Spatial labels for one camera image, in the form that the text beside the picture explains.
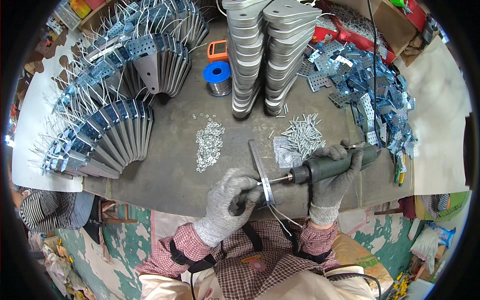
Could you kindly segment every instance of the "red checkered shirt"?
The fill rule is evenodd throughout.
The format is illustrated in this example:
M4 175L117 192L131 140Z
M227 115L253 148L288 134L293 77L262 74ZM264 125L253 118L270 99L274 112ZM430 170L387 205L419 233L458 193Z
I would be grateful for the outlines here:
M292 230L298 237L299 250L311 255L320 255L332 248L338 231L337 223L329 229L316 229L310 226L307 217L295 221L302 225L301 228L292 225ZM180 280L180 274L189 266L179 265L171 260L169 243L173 239L177 249L193 261L199 261L210 253L213 255L217 261L214 266L215 274L222 293L228 300L254 299L299 272L309 270L323 274L327 269L340 266L334 259L333 250L321 264L294 256L292 243L285 237L280 224L275 220L251 221L250 225L262 239L263 251L255 252L249 238L241 229L225 239L223 247L218 245L211 248L199 238L192 223L187 223L178 227L173 237L158 240L153 253L135 269L140 273ZM249 263L241 262L242 259L254 255L259 255L258 260L265 265L262 271L253 270Z

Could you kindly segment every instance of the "table surface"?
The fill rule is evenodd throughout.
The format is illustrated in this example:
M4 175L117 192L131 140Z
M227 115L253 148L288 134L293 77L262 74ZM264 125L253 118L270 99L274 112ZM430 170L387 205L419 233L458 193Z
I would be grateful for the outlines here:
M226 38L224 23L213 23L204 42ZM229 168L252 168L248 140L255 139L269 178L288 172L275 162L273 137L289 127L293 115L319 113L322 121L317 129L326 145L339 143L350 137L352 142L364 140L361 129L354 124L349 108L340 109L328 98L334 87L313 93L305 77L299 76L287 96L289 113L286 118L275 118L264 112L264 98L260 95L245 120L236 120L231 112L231 95L213 97L207 89L202 71L208 64L205 47L191 52L192 69L178 97L167 99L159 95L152 103L155 122L152 126L147 157L130 163L120 178L85 177L84 190L107 199L133 204L165 213L196 216L205 215L206 196ZM221 136L223 148L217 163L199 173L197 168L197 131L208 123L205 115L216 115L225 133ZM270 139L268 136L275 130ZM360 172L345 195L340 211L353 210L389 202L412 194L411 172L405 175L401 188L393 183L394 164L390 153L383 149L374 164ZM311 197L307 184L278 183L272 186L278 209L289 217L308 214ZM272 218L269 211L258 210L253 218Z

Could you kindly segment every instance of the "orange multimeter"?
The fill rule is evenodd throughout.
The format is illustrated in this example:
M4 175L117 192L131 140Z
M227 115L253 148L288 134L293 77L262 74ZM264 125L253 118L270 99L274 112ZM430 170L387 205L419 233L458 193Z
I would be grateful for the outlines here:
M228 62L227 40L211 42L207 48L207 57L210 63L219 60Z

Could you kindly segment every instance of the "checkered sleeve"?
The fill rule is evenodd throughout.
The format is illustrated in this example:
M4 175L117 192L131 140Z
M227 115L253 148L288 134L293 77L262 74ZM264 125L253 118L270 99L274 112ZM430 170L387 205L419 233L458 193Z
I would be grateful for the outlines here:
M193 229L192 223L186 223L177 228L173 237L167 237L156 242L152 254L148 259L135 267L140 273L162 275L180 280L180 274L190 266L179 265L171 259L170 241L174 240L177 250L193 261L199 261L206 257L212 248L206 245Z
M329 229L313 228L308 222L303 226L300 232L299 242L301 243L301 250L311 255L320 255L332 249L333 241L338 232L338 223L335 222ZM341 264L334 259L335 251L332 250L322 263L322 267L326 270L332 267L341 266Z

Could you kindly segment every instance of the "glove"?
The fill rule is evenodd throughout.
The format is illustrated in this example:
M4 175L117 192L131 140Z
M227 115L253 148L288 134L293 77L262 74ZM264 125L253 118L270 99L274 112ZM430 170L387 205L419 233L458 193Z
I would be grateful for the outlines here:
M262 187L260 176L251 169L229 169L208 192L206 216L193 223L202 241L215 247L247 223Z
M349 146L350 139L343 139L340 145L317 149L313 158L328 156L333 160L345 159L347 151L343 146ZM353 179L360 171L363 150L358 148L352 154L350 168L342 174L324 179L312 186L313 199L310 205L310 219L319 226L326 226L338 217L338 209L343 196Z

